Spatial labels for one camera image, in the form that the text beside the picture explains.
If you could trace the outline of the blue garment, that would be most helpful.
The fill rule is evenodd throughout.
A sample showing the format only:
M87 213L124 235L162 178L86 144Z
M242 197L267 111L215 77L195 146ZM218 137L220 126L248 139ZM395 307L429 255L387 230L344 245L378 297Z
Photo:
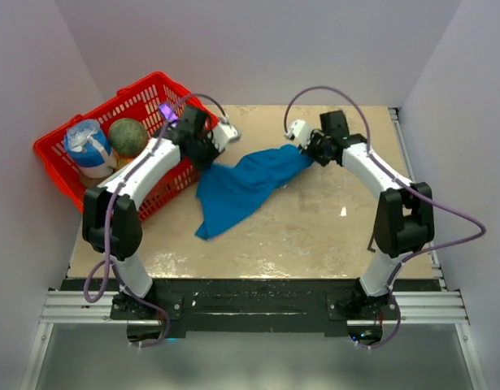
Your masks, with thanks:
M198 182L203 221L195 236L208 241L225 233L312 163L295 146L283 145L247 154L233 167L212 164Z

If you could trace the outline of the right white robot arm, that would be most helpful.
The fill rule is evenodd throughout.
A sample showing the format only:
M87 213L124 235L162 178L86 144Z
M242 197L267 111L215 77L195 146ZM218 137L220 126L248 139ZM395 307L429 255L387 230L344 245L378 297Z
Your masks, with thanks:
M349 297L336 307L348 319L370 319L389 303L402 260L422 250L435 235L432 190L396 172L359 133L350 133L340 110L320 115L319 129L303 120L287 128L302 153L325 167L330 162L354 174L377 201L372 241L377 250Z

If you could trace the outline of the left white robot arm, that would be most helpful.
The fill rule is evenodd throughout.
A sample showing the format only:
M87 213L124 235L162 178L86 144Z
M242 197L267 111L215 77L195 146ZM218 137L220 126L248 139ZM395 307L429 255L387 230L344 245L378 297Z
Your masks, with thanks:
M83 239L104 256L102 281L114 275L120 283L114 305L138 319L164 318L153 279L137 252L143 235L138 211L156 184L182 160L202 171L228 144L239 141L241 134L228 118L207 129L210 118L206 111L186 106L181 115L165 119L131 163L85 191Z

